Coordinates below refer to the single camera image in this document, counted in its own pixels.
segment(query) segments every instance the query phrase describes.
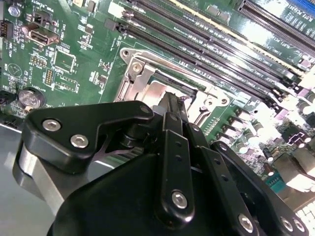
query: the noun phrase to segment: blue slot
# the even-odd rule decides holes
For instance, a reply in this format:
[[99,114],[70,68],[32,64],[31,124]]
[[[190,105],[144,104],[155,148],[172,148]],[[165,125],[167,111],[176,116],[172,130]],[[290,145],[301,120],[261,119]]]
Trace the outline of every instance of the blue slot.
[[306,13],[315,17],[315,5],[307,0],[287,0],[288,2],[292,3],[293,5],[299,7]]

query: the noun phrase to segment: metal bracket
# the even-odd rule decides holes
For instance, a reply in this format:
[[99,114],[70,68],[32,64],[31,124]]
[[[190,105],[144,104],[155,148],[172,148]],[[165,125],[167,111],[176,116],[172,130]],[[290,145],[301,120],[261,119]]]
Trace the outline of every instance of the metal bracket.
[[[206,118],[209,117],[216,107],[224,107],[230,103],[229,97],[219,87],[212,85],[205,78],[202,78],[150,51],[122,48],[120,56],[128,66],[115,101],[144,101],[145,91],[149,84],[149,80],[151,76],[158,73],[176,83],[196,91],[195,98],[186,98],[185,105],[187,107],[189,121],[198,126],[201,126],[205,122]],[[188,78],[190,81],[197,82],[205,89],[201,91],[196,86],[162,71],[161,68],[177,72]],[[156,93],[161,96],[163,93],[163,86],[157,87],[156,90],[159,91],[156,91]]]

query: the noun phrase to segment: electrolytic capacitor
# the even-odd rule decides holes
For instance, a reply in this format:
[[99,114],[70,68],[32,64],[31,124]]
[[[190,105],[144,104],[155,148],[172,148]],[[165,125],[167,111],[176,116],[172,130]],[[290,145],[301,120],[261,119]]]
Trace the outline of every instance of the electrolytic capacitor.
[[245,154],[248,152],[248,147],[243,142],[239,142],[235,146],[240,154]]
[[258,135],[263,135],[265,128],[262,126],[261,123],[256,123],[253,125],[254,129],[256,130]]
[[264,149],[262,150],[262,152],[264,153],[264,156],[266,157],[266,160],[267,160],[268,162],[272,162],[272,161],[274,160],[274,158],[273,158],[271,152],[269,151],[269,149],[264,148]]
[[270,164],[268,163],[265,163],[264,164],[264,170],[265,170],[265,173],[268,175],[268,176],[273,176],[275,171],[274,169],[271,167]]

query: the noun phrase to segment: black plastic bracket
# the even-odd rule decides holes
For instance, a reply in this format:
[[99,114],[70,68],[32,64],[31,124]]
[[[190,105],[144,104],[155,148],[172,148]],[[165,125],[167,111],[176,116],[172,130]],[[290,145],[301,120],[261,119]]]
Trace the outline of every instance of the black plastic bracket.
[[[94,154],[106,141],[126,125],[146,123],[154,117],[153,111],[140,101],[104,103],[87,106],[39,109],[25,120],[22,140],[27,150],[67,173],[80,173],[87,169]],[[61,124],[57,131],[43,127],[47,119]],[[71,144],[74,135],[88,139],[85,148]]]

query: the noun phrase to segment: ram slot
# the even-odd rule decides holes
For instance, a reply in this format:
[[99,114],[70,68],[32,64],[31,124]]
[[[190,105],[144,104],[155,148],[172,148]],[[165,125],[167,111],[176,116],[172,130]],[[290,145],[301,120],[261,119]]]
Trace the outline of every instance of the ram slot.
[[173,46],[163,42],[155,36],[147,34],[144,31],[133,26],[121,26],[120,28],[126,29],[123,31],[123,33],[127,33],[135,38],[139,38],[154,47],[159,47],[160,49],[163,49],[166,52],[172,54],[173,56],[180,59],[183,63],[189,65],[191,68],[199,70],[201,74],[203,74],[205,77],[211,77],[211,80],[214,81],[217,85],[222,86],[221,82],[223,81],[226,84],[232,85],[236,89],[251,95],[253,98],[259,99],[261,101],[265,101],[266,99],[268,99],[268,92],[261,92],[255,88],[246,86],[227,75],[223,75],[219,71],[216,71],[214,68],[200,62],[199,60],[188,54],[183,53],[181,50],[174,48]]
[[315,57],[315,42],[260,6],[243,0],[237,10],[304,53]]
[[247,84],[250,81],[251,84],[254,84],[258,88],[263,90],[272,91],[273,89],[275,89],[274,86],[271,86],[268,82],[264,81],[263,79],[257,76],[254,76],[253,74],[247,72],[246,70],[242,69],[238,65],[232,63],[231,61],[221,58],[220,56],[212,53],[208,49],[199,46],[198,44],[188,40],[187,38],[182,37],[176,32],[164,27],[160,23],[153,21],[150,18],[138,12],[134,13],[132,21],[136,22],[139,25],[144,26],[146,29],[156,31],[157,33],[156,35],[161,34],[163,35],[164,39],[169,39],[170,41],[176,42],[176,44],[178,44],[182,48],[189,49],[189,51],[197,55],[197,57],[203,57],[205,60],[214,61],[216,65],[222,67],[224,70],[229,70],[233,74],[235,74],[234,77],[247,80],[248,81]]
[[[211,34],[207,33],[206,31],[198,28],[194,24],[186,21],[185,19],[173,14],[172,12],[166,10],[163,7],[158,6],[157,4],[155,4],[149,0],[138,1],[137,6],[142,8],[147,13],[152,13],[152,14],[158,15],[163,20],[165,20],[169,23],[172,23],[174,26],[176,26],[177,28],[179,28],[183,31],[189,32],[191,35],[198,38],[199,40],[208,41],[208,42],[210,41],[211,43],[215,44],[216,46],[218,46],[222,49],[228,50],[230,53],[233,53],[233,55],[235,57],[244,59],[246,62],[248,62],[252,66],[254,66],[255,69],[257,69],[257,71],[260,70],[260,73],[266,74],[266,76],[270,77],[271,79],[273,79],[276,82],[279,82],[283,78],[283,76],[285,76],[284,74],[282,74],[282,73],[274,70],[273,68],[267,66],[266,64],[260,62],[256,58],[251,57],[250,55],[243,53],[242,51],[238,50],[237,48],[233,47],[230,44],[225,43],[222,40],[218,40],[218,39],[214,38]],[[238,41],[235,38],[230,37],[229,35],[226,35],[226,37],[231,39],[232,41],[237,42],[238,44],[241,44],[242,46],[245,46],[244,43],[242,43],[241,41]],[[281,70],[283,72],[287,71],[287,69],[284,66],[271,60],[269,57],[265,56],[264,54],[262,54],[260,52],[254,52],[254,51],[252,51],[252,52],[253,52],[253,54],[257,54],[259,57],[264,59],[266,62],[268,62],[268,64],[276,65],[279,68],[279,70]]]

